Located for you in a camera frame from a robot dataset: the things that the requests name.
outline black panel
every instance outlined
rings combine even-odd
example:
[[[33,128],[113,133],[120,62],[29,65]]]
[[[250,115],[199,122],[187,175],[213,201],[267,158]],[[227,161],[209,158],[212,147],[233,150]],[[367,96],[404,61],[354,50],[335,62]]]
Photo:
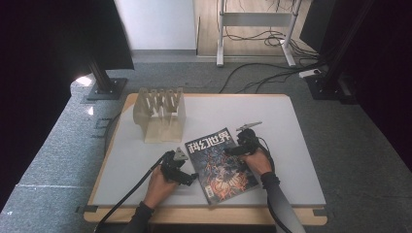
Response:
[[[300,39],[319,54],[326,53],[343,39],[361,5],[355,0],[314,0]]]
[[[133,69],[113,0],[0,3],[0,209],[70,99],[70,84],[103,69]]]
[[[412,6],[376,0],[348,54],[357,99],[412,170]]]

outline hand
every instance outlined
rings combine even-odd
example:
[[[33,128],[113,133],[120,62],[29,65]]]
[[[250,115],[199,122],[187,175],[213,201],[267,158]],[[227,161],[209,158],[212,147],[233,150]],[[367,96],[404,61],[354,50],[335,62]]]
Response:
[[[178,183],[173,181],[167,182],[163,173],[160,171],[160,165],[158,165],[152,172],[148,191],[146,192],[143,203],[151,209],[154,209],[160,202],[170,196],[178,185]]]
[[[239,158],[245,161],[248,166],[260,176],[264,173],[272,172],[270,162],[261,149],[257,149],[252,155],[240,155]]]

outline magazine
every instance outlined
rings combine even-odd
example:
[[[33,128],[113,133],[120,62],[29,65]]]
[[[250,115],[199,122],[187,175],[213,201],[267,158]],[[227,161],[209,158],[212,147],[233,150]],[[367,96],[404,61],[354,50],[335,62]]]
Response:
[[[209,205],[258,186],[258,180],[246,163],[237,156],[224,154],[225,148],[237,146],[227,128],[185,143],[185,146]]]

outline white wall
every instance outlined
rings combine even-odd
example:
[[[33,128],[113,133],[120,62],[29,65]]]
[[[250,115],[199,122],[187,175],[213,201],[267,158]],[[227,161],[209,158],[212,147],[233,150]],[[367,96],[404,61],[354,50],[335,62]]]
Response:
[[[131,50],[195,50],[193,0],[115,0]]]

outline floor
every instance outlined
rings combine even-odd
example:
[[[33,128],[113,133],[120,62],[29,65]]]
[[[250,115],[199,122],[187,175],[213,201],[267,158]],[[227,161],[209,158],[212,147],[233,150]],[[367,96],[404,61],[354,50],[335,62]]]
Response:
[[[178,85],[190,93],[217,93],[240,65],[270,58],[230,58],[234,61],[218,68],[211,57],[138,53],[133,56],[135,70],[108,72],[111,78],[128,78],[120,100],[84,102],[91,86],[73,83],[69,103],[3,209],[0,228],[13,233],[92,232],[95,223],[86,222],[76,210],[86,204],[104,158],[105,129],[98,127],[99,119],[113,118],[126,96],[140,87]],[[285,60],[276,64],[285,65]],[[242,68],[224,92],[236,92],[279,72],[262,65]],[[314,101],[298,75],[267,83],[260,93],[290,96],[326,198],[328,223],[305,226],[306,232],[411,232],[412,175],[360,106]],[[239,232],[236,226],[201,225],[156,230],[170,231]]]

